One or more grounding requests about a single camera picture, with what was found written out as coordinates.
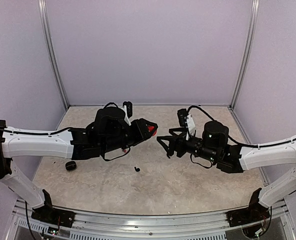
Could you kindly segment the red earbud charging case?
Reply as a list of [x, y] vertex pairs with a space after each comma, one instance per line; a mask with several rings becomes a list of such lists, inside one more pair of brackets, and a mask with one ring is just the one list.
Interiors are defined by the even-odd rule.
[[158, 129], [157, 126], [148, 125], [147, 128], [151, 137], [157, 134], [157, 129]]

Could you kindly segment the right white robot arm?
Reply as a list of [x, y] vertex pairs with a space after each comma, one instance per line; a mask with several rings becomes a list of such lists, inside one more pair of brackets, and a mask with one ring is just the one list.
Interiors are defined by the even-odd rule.
[[281, 141], [247, 145], [228, 143], [229, 128], [218, 121], [204, 125], [202, 137], [196, 137], [183, 127], [172, 128], [169, 135], [157, 137], [167, 157], [181, 158], [186, 153], [191, 157], [209, 161], [222, 172], [243, 173], [255, 168], [294, 164], [288, 172], [252, 195], [252, 202], [244, 210], [244, 218], [254, 222], [264, 209], [296, 191], [296, 135]]

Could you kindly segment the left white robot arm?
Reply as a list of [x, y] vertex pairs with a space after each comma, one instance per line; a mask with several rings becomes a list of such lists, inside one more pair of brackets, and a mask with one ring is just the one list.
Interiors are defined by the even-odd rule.
[[40, 189], [13, 162], [14, 157], [57, 157], [72, 161], [104, 158], [117, 149], [129, 150], [149, 140], [158, 125], [144, 118], [130, 120], [133, 107], [108, 103], [85, 128], [66, 127], [54, 132], [25, 130], [0, 120], [0, 182], [29, 204], [33, 212], [51, 223], [58, 218], [50, 194]]

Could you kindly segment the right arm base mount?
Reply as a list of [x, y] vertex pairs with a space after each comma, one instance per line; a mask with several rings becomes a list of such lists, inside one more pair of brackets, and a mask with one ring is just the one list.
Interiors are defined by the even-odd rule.
[[259, 194], [262, 188], [255, 190], [245, 208], [230, 210], [226, 217], [230, 227], [236, 227], [264, 220], [271, 216], [270, 209], [259, 203]]

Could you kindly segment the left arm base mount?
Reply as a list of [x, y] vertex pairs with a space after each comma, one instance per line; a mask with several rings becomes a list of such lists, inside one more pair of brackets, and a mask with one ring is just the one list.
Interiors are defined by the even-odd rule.
[[76, 213], [70, 210], [55, 208], [50, 194], [43, 189], [43, 205], [32, 209], [31, 217], [35, 220], [53, 224], [58, 227], [72, 228]]

